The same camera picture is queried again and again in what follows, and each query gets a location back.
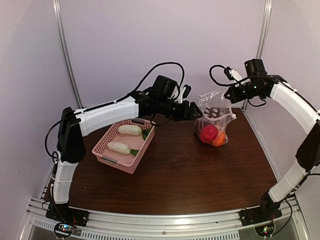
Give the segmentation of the clear zip top bag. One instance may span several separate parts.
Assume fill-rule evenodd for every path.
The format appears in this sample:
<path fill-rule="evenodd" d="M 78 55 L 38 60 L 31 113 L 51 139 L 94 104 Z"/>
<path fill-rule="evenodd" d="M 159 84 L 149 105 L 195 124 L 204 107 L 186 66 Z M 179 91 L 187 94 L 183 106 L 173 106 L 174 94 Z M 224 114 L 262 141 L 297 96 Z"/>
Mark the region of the clear zip top bag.
<path fill-rule="evenodd" d="M 202 117 L 198 118 L 193 126 L 199 125 L 203 131 L 205 126 L 214 125 L 218 129 L 218 134 L 222 132 L 226 134 L 228 124 L 235 120 L 237 116 L 233 113 L 231 102 L 224 97 L 224 93 L 225 91 L 220 88 L 198 96 L 197 106 L 202 112 Z M 226 134 L 224 145 L 228 141 Z M 212 141 L 205 141 L 204 138 L 201 142 L 213 146 Z"/>

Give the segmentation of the red toy fruit front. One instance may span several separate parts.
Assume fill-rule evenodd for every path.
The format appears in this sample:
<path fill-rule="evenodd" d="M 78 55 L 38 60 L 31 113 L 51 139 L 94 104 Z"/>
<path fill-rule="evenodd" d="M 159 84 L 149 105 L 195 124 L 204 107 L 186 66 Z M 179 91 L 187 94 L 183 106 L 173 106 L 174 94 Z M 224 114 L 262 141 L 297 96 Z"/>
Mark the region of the red toy fruit front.
<path fill-rule="evenodd" d="M 202 132 L 203 139 L 206 142 L 211 142 L 218 136 L 218 133 L 219 131 L 216 126 L 207 125 L 203 128 L 203 132 Z"/>

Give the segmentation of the orange toy fruit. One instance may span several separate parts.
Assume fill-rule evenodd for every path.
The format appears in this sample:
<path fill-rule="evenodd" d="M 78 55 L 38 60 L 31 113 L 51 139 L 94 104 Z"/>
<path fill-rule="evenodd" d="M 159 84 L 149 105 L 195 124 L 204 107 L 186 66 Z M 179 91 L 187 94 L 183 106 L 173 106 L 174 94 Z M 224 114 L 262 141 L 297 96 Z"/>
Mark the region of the orange toy fruit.
<path fill-rule="evenodd" d="M 223 146 L 226 143 L 226 134 L 224 132 L 220 132 L 217 137 L 212 141 L 212 145 L 214 147 Z"/>

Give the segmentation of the white toy vegetable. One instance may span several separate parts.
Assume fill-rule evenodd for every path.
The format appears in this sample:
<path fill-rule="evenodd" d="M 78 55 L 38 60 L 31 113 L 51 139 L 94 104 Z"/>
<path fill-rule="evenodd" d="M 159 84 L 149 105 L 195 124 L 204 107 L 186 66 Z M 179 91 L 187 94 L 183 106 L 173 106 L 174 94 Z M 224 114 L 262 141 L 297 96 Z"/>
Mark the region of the white toy vegetable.
<path fill-rule="evenodd" d="M 116 152 L 122 155 L 129 155 L 131 153 L 131 148 L 122 142 L 111 141 L 107 144 L 107 148 L 110 151 Z"/>
<path fill-rule="evenodd" d="M 122 134 L 122 135 L 139 136 L 142 134 L 141 127 L 137 125 L 130 125 L 130 124 L 119 126 L 117 131 L 119 134 Z"/>

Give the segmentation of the white toy vegetable front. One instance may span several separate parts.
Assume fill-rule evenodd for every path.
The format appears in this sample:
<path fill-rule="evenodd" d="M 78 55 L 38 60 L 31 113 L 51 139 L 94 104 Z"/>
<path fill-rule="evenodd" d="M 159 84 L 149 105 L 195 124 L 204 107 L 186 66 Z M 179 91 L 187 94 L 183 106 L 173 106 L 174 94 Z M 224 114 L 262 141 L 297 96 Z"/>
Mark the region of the white toy vegetable front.
<path fill-rule="evenodd" d="M 107 148 L 110 151 L 116 152 L 122 155 L 129 155 L 131 153 L 131 148 L 122 142 L 111 141 L 107 144 Z"/>

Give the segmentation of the pink plastic basket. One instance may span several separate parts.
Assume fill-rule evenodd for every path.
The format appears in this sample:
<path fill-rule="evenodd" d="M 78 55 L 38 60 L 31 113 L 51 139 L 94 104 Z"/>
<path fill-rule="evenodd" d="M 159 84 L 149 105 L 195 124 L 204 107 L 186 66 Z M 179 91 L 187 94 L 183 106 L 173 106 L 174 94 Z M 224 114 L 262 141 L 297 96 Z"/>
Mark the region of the pink plastic basket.
<path fill-rule="evenodd" d="M 92 149 L 100 163 L 133 174 L 155 135 L 155 123 L 135 118 L 114 123 Z"/>

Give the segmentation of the dark purple toy fruit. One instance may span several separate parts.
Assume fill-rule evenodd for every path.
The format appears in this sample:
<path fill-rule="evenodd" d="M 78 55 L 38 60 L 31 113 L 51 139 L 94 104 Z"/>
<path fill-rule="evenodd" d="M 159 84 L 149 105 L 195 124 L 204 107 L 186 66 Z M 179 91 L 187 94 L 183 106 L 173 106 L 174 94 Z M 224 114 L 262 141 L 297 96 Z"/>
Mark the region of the dark purple toy fruit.
<path fill-rule="evenodd" d="M 202 127 L 196 124 L 196 125 L 193 126 L 193 131 L 194 131 L 194 133 L 196 134 L 196 136 L 197 136 L 201 141 L 203 141 L 203 130 L 202 130 Z"/>

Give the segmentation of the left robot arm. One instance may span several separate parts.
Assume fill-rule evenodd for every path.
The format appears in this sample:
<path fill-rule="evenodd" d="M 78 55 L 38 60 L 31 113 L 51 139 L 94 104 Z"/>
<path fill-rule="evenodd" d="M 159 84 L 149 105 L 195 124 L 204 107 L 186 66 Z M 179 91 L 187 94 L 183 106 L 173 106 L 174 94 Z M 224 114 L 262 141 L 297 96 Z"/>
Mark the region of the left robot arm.
<path fill-rule="evenodd" d="M 57 150 L 52 155 L 56 159 L 56 174 L 50 190 L 53 215 L 61 222 L 72 218 L 69 193 L 76 167 L 86 156 L 85 136 L 121 121 L 156 114 L 174 122 L 199 119 L 203 115 L 200 109 L 186 99 L 190 91 L 189 85 L 182 87 L 175 80 L 159 75 L 154 84 L 143 91 L 135 88 L 117 100 L 92 107 L 65 108 L 59 123 Z"/>

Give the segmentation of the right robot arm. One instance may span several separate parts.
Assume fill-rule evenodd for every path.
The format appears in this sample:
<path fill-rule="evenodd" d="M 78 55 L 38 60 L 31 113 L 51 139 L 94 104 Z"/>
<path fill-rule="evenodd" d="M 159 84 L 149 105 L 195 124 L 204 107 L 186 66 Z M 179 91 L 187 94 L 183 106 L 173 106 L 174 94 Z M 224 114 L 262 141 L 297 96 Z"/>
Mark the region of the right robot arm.
<path fill-rule="evenodd" d="M 320 112 L 283 77 L 267 73 L 261 59 L 248 60 L 244 66 L 245 77 L 229 66 L 224 68 L 224 74 L 231 81 L 224 97 L 233 104 L 255 97 L 263 101 L 273 100 L 292 118 L 290 123 L 283 123 L 282 126 L 304 136 L 293 154 L 291 167 L 261 197 L 256 216 L 259 220 L 266 221 L 276 213 L 281 202 L 298 190 L 312 170 L 320 164 Z"/>

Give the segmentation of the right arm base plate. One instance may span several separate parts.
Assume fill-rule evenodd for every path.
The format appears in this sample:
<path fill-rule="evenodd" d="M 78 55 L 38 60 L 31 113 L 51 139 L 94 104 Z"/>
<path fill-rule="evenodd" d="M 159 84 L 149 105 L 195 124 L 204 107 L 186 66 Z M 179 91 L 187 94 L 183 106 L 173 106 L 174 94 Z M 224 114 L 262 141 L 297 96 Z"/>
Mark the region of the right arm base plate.
<path fill-rule="evenodd" d="M 273 213 L 262 213 L 259 206 L 254 208 L 242 208 L 238 214 L 242 226 L 250 226 L 271 221 L 272 219 L 279 218 L 283 215 L 279 209 Z"/>

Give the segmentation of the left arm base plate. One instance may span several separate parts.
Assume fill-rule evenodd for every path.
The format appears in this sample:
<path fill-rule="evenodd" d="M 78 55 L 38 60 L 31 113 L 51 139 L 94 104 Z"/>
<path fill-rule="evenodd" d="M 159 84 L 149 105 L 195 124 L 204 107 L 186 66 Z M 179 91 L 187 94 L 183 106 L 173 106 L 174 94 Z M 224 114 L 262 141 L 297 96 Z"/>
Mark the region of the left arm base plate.
<path fill-rule="evenodd" d="M 45 217 L 70 226 L 86 227 L 89 212 L 75 208 L 60 209 L 58 212 L 55 209 L 51 209 L 46 211 Z"/>

